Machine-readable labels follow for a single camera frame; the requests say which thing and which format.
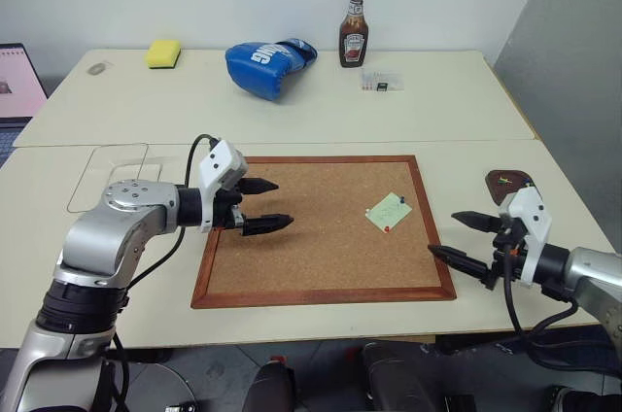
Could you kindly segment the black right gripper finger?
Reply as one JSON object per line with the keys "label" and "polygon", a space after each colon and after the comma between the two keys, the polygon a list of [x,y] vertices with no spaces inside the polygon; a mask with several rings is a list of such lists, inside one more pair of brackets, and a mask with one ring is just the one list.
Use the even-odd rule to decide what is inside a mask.
{"label": "black right gripper finger", "polygon": [[429,245],[430,252],[451,268],[483,282],[490,273],[486,263],[469,257],[465,252],[449,246]]}
{"label": "black right gripper finger", "polygon": [[501,218],[475,211],[455,212],[451,217],[471,229],[484,233],[499,233],[503,227]]}

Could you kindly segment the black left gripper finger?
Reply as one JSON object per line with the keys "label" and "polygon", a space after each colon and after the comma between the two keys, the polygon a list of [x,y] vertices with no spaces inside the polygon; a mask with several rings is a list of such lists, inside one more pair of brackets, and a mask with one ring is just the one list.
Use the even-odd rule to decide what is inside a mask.
{"label": "black left gripper finger", "polygon": [[262,194],[278,188],[277,184],[262,178],[242,178],[239,180],[239,191],[244,195]]}
{"label": "black left gripper finger", "polygon": [[294,218],[285,214],[262,215],[258,218],[244,219],[241,235],[253,236],[276,232],[294,222]]}

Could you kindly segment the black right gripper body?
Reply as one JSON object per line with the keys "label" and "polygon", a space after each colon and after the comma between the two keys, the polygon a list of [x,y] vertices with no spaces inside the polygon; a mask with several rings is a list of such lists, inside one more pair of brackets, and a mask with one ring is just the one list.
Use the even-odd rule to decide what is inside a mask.
{"label": "black right gripper body", "polygon": [[521,276],[526,259],[525,236],[527,229],[518,218],[501,221],[501,227],[493,240],[493,262],[484,286],[493,290],[499,278],[506,279],[505,267],[509,266],[507,279],[514,282]]}

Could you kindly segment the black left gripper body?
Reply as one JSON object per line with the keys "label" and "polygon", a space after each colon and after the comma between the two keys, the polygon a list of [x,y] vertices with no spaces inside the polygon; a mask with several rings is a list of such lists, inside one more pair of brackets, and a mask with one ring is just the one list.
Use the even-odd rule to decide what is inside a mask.
{"label": "black left gripper body", "polygon": [[239,209],[242,191],[238,184],[231,189],[219,189],[213,200],[212,227],[222,229],[241,228],[244,216]]}

